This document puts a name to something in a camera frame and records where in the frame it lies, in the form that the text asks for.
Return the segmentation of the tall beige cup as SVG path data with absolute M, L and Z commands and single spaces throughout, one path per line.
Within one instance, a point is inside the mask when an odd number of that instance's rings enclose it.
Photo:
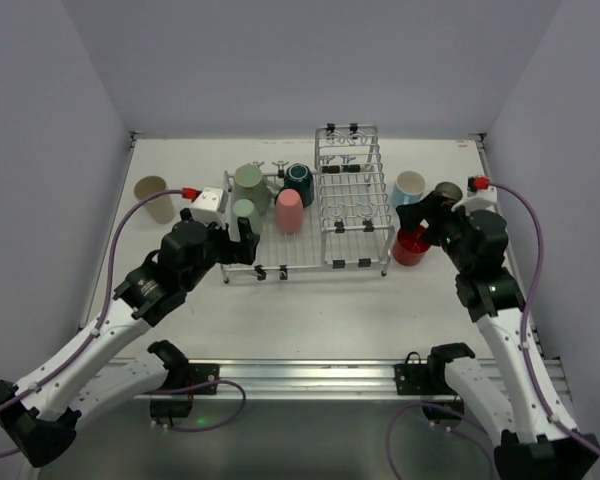
M 134 196 L 137 201 L 142 201 L 167 189 L 167 182 L 164 178 L 156 175 L 146 176 L 134 186 Z M 175 217 L 175 207 L 170 195 L 152 199 L 145 203 L 143 208 L 155 222 L 162 225 L 168 224 Z

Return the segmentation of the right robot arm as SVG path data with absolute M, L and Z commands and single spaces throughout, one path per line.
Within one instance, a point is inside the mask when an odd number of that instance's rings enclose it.
M 457 269 L 456 293 L 488 344 L 504 386 L 497 388 L 464 344 L 432 348 L 430 375 L 458 394 L 493 445 L 503 479 L 582 479 L 599 458 L 553 386 L 528 325 L 528 296 L 504 265 L 509 237 L 503 217 L 479 194 L 454 202 L 433 191 L 400 205 L 402 230 L 425 228 Z

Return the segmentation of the light green cup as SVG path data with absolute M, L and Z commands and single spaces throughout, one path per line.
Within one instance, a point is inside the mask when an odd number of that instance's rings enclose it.
M 249 221 L 251 230 L 257 235 L 263 233 L 263 224 L 255 204 L 249 199 L 236 200 L 231 210 L 231 234 L 234 240 L 240 239 L 238 220 L 245 218 Z

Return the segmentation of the red mug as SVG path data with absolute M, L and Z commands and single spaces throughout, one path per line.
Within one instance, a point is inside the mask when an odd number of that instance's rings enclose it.
M 431 245 L 422 239 L 426 231 L 423 225 L 413 231 L 400 228 L 392 247 L 393 259 L 403 266 L 415 266 L 421 262 Z

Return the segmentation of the light blue mug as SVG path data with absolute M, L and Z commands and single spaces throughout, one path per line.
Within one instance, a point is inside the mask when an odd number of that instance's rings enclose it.
M 397 208 L 401 205 L 417 203 L 424 193 L 426 181 L 415 171 L 403 171 L 398 174 L 391 195 L 391 205 Z

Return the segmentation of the cream brown cup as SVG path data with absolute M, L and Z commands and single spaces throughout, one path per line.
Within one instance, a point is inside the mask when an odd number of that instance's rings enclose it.
M 462 189 L 458 185 L 450 181 L 443 181 L 438 183 L 435 186 L 434 190 L 436 192 L 439 192 L 446 198 L 453 200 L 454 202 L 459 202 L 464 196 Z

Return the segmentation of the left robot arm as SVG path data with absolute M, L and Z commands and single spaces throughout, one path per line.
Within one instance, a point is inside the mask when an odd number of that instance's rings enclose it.
M 215 265 L 254 263 L 259 236 L 244 218 L 238 230 L 232 241 L 216 223 L 176 223 L 67 345 L 20 380 L 0 380 L 0 426 L 33 467 L 55 461 L 88 423 L 136 395 L 194 390 L 185 355 L 168 341 L 151 344 L 113 373 L 101 370 L 182 306 Z

